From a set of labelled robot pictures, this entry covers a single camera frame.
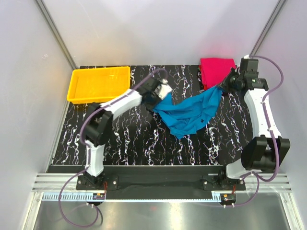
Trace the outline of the blue t shirt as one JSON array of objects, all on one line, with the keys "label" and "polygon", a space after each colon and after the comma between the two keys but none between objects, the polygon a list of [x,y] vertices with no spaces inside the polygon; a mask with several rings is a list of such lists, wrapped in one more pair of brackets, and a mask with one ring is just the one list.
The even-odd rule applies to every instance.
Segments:
[{"label": "blue t shirt", "polygon": [[221,89],[212,87],[178,104],[173,104],[169,93],[153,111],[161,116],[170,134],[181,139],[196,134],[209,123],[218,110],[222,93]]}]

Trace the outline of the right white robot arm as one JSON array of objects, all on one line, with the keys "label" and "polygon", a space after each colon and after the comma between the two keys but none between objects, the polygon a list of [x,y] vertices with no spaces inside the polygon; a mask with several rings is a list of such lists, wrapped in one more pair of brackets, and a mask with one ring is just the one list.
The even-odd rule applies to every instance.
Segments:
[{"label": "right white robot arm", "polygon": [[[259,78],[259,59],[272,63],[281,79],[269,89],[267,81]],[[240,159],[227,164],[218,173],[216,183],[224,190],[253,174],[257,179],[270,182],[279,173],[280,165],[290,149],[290,140],[283,138],[277,128],[269,102],[269,95],[284,81],[281,68],[271,59],[260,56],[244,56],[240,66],[231,69],[218,88],[226,93],[239,92],[244,97],[252,123],[253,139],[242,149]]]}]

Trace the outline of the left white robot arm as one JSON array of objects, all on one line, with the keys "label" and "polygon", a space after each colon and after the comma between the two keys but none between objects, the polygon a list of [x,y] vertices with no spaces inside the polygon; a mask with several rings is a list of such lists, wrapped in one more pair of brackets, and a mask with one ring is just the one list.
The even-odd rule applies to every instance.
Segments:
[{"label": "left white robot arm", "polygon": [[110,139],[113,121],[120,115],[139,105],[152,111],[172,91],[166,79],[149,77],[135,89],[128,89],[122,95],[106,103],[94,103],[84,122],[80,137],[86,146],[86,165],[83,175],[94,190],[103,186],[103,156],[105,145]]}]

